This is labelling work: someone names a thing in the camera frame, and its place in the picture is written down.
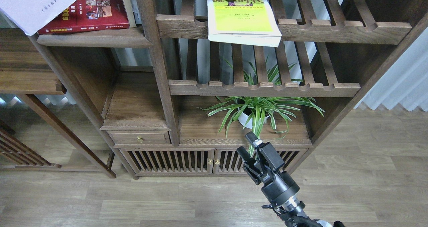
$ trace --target drawer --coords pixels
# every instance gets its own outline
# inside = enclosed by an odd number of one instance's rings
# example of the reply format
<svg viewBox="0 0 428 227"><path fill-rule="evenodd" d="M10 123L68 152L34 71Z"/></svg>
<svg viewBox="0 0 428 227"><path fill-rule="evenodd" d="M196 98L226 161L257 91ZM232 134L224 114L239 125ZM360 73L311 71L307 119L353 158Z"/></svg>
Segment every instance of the drawer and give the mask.
<svg viewBox="0 0 428 227"><path fill-rule="evenodd" d="M107 131L115 144L169 144L167 131Z"/></svg>

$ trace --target book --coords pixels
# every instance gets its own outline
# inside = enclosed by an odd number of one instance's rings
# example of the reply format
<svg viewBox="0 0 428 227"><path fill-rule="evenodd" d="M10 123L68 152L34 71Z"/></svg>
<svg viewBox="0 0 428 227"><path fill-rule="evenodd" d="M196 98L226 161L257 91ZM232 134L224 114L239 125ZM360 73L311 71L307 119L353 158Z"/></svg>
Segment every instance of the book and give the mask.
<svg viewBox="0 0 428 227"><path fill-rule="evenodd" d="M136 3L136 0L131 0L131 4L132 4L132 11L135 17L135 23L142 24L141 16L139 14L138 4Z"/></svg>
<svg viewBox="0 0 428 227"><path fill-rule="evenodd" d="M38 34L129 28L122 0L76 0Z"/></svg>
<svg viewBox="0 0 428 227"><path fill-rule="evenodd" d="M0 0L0 10L25 34L34 35L76 0Z"/></svg>
<svg viewBox="0 0 428 227"><path fill-rule="evenodd" d="M278 47L281 32L267 0L207 0L208 40Z"/></svg>
<svg viewBox="0 0 428 227"><path fill-rule="evenodd" d="M126 16L129 21L129 27L131 28L136 27L131 0L122 0L122 1L123 1L123 6L125 7Z"/></svg>

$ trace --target wooden cabinet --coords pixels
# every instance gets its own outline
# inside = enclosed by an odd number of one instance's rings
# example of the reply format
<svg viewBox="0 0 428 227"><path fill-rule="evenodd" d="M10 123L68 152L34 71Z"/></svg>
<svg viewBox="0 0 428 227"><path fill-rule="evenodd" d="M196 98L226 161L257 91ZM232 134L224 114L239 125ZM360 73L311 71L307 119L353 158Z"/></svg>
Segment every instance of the wooden cabinet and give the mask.
<svg viewBox="0 0 428 227"><path fill-rule="evenodd" d="M257 85L248 85L243 81L241 46L234 44L234 81L225 84L216 42L210 43L209 80L201 83L197 39L207 38L208 24L194 15L194 0L182 0L180 15L175 14L173 0L137 1L141 27L32 37L134 178L242 174L234 149L247 145L246 131L236 123L228 137L218 133L222 116L208 117L199 109L215 103L212 96L314 97L326 111L324 117L303 108L285 138L277 140L280 136L269 128L261 134L281 152L292 172L428 24L428 0L344 0L342 5L324 0L331 20L317 19L311 0L297 0L301 19L288 18L282 0L270 0L282 41L294 42L305 83L291 81L286 52L279 47L274 57L282 84L274 86L261 77ZM180 56L178 38L188 39L187 56ZM315 43L312 61L305 41ZM148 48L153 72L121 71L108 47ZM254 55L257 73L264 76L263 48L254 47ZM187 58L186 76L181 75L180 57Z"/></svg>

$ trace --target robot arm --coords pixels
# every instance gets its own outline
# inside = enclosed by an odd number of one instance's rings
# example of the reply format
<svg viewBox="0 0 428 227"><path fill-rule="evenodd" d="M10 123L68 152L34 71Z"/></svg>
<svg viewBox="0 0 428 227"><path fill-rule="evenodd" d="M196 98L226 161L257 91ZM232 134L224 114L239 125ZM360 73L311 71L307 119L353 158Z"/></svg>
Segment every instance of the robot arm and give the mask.
<svg viewBox="0 0 428 227"><path fill-rule="evenodd" d="M296 197L300 187L286 172L279 169L284 166L284 160L275 148L268 142L263 143L253 132L245 135L255 149L255 158L241 146L237 149L244 162L244 170L256 185L263 183L261 191L270 204L263 209L272 209L286 224L287 227L332 227L328 222L312 220L303 211L305 204ZM336 221L333 227L344 227Z"/></svg>

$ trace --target wooden shelf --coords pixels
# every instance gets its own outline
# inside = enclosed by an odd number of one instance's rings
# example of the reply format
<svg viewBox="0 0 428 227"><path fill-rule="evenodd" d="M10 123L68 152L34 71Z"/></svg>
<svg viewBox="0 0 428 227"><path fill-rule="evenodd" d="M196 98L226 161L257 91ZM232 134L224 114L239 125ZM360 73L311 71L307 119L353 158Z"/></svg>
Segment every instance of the wooden shelf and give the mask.
<svg viewBox="0 0 428 227"><path fill-rule="evenodd" d="M283 1L270 0L283 41L398 44L412 28L409 23L376 22L364 0L353 0L362 21L347 20L338 0L324 0L331 20L317 19L311 0L297 1L302 19L287 18ZM157 15L160 37L208 38L206 18L193 15L194 0L182 4L181 15Z"/></svg>
<svg viewBox="0 0 428 227"><path fill-rule="evenodd" d="M215 105L216 98L212 96L186 96L182 99L183 110L180 119L181 125L181 145L196 145L200 147L215 146L217 148L235 148L241 145L248 145L245 134L251 131L248 128L242 129L239 122L234 122L230 126L226 137L225 130L220 133L218 129L224 118L225 113L220 112L208 117L208 111L199 108L208 108ZM301 112L295 112L297 118L292 119L289 123L289 132L281 140L283 134L275 133L270 127L270 120L267 121L263 131L260 134L263 141L269 141L275 146L288 148L306 148L311 147L308 131L304 123ZM280 117L275 118L277 121L277 131L285 130L285 122Z"/></svg>
<svg viewBox="0 0 428 227"><path fill-rule="evenodd" d="M0 45L0 93L65 93L55 73L20 29L0 29Z"/></svg>
<svg viewBox="0 0 428 227"><path fill-rule="evenodd" d="M101 130L168 131L153 73L120 73Z"/></svg>
<svg viewBox="0 0 428 227"><path fill-rule="evenodd" d="M148 48L142 27L129 29L105 29L69 35L40 35L37 42L45 46L72 47L131 47Z"/></svg>
<svg viewBox="0 0 428 227"><path fill-rule="evenodd" d="M255 67L259 83L249 85L243 78L241 45L232 44L234 83L225 85L219 81L220 55L219 44L211 42L210 81L201 84L197 81L197 40L190 39L188 44L187 76L186 80L169 80L171 94L173 95L199 95L199 96L300 96L300 97L353 97L360 85L358 83L339 83L336 78L330 56L324 43L315 43L318 49L322 70L311 68L308 54L303 42L295 42L298 53L301 73L305 85L293 83L290 78L287 57L283 43L276 48L276 58L280 71L281 85L268 82L263 47L254 46Z"/></svg>

